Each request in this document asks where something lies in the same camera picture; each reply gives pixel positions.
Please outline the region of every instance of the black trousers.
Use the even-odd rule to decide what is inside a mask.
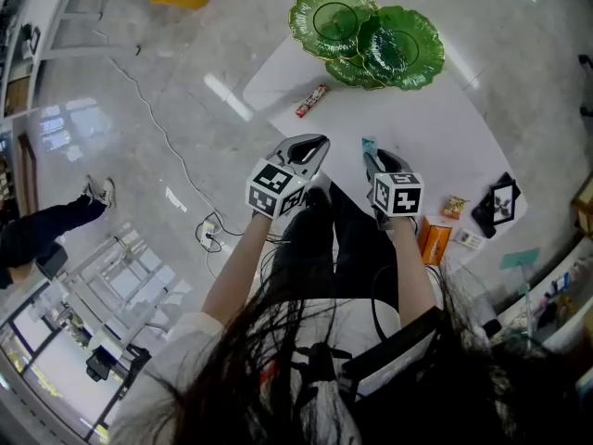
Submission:
[[[379,299],[397,310],[397,254],[376,221],[335,184],[331,206],[317,203],[295,217],[271,268],[269,292],[288,299]],[[334,231],[339,252],[334,271]]]
[[[11,222],[0,237],[0,259],[18,267],[47,255],[57,237],[97,219],[106,206],[80,196],[67,205],[52,206]]]

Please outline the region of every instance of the green glass bowl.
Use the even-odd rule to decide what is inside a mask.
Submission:
[[[355,57],[360,24],[376,9],[373,0],[296,0],[288,25],[313,56],[327,60]]]
[[[382,89],[385,87],[374,79],[371,74],[364,69],[362,57],[360,55],[352,59],[335,59],[325,63],[325,70],[334,76],[339,82],[350,87],[362,87],[368,91],[372,89]]]
[[[377,81],[404,91],[421,89],[443,70],[438,30],[415,10],[385,6],[360,25],[358,50]]]

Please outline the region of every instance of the marble floor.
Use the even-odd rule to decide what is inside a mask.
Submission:
[[[503,254],[539,247],[543,265],[574,232],[569,203],[591,170],[578,112],[585,74],[576,55],[593,52],[593,7],[587,0],[376,1],[418,9],[435,23],[448,69],[498,139],[527,197],[528,213],[468,265],[499,301],[518,286],[498,269]],[[72,0],[72,9],[101,9],[104,17],[70,22],[59,39],[98,44],[99,31],[111,43],[142,47],[138,57],[118,64],[139,82],[227,229],[242,230],[250,216],[243,201],[246,174],[282,136],[257,113],[242,118],[205,78],[241,101],[247,83],[289,34],[293,2],[212,0],[189,12],[149,0]],[[194,286],[192,301],[180,308],[199,307],[212,276],[195,228],[212,208],[187,183],[134,84],[105,57],[51,61],[39,106],[29,132],[42,206],[76,197],[87,172],[111,176],[118,189],[116,210],[66,235],[71,261],[131,223]],[[222,240],[229,247],[236,242]],[[214,273],[227,251],[208,256]]]

